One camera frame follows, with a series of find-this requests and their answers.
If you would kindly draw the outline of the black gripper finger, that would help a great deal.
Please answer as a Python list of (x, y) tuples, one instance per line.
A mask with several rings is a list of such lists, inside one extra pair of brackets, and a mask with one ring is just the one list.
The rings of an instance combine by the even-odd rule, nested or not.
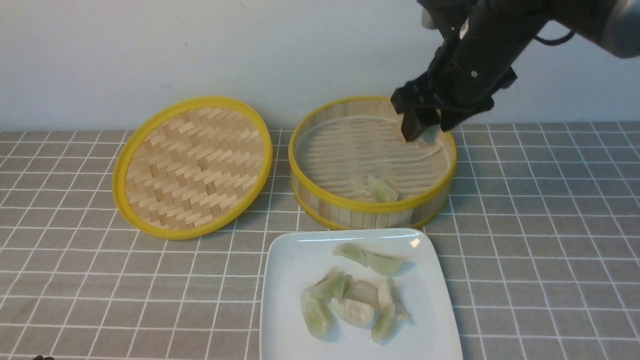
[(438, 111), (405, 111), (401, 123), (401, 132), (406, 142), (414, 142), (430, 126), (441, 126)]

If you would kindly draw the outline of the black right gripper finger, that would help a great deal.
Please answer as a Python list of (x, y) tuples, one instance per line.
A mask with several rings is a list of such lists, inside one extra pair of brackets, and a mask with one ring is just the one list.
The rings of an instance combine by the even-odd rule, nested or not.
[(450, 132), (471, 117), (492, 109), (492, 107), (441, 109), (439, 110), (439, 128), (442, 132)]

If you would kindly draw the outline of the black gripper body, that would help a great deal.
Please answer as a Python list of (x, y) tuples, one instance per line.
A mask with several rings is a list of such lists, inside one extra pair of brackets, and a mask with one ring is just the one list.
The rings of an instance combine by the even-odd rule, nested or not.
[(549, 20), (546, 0), (421, 0), (443, 43), (427, 71), (397, 88), (391, 103), (410, 109), (485, 112), (515, 80), (512, 64)]

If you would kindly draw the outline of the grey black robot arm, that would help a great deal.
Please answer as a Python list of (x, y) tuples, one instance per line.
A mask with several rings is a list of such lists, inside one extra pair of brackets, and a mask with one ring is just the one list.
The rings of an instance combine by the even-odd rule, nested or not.
[(574, 35), (620, 59), (639, 55), (637, 0), (421, 0), (422, 23), (443, 43), (425, 73), (397, 88), (391, 104), (414, 142), (449, 132), (494, 107), (516, 81), (512, 67), (532, 41), (558, 46)]

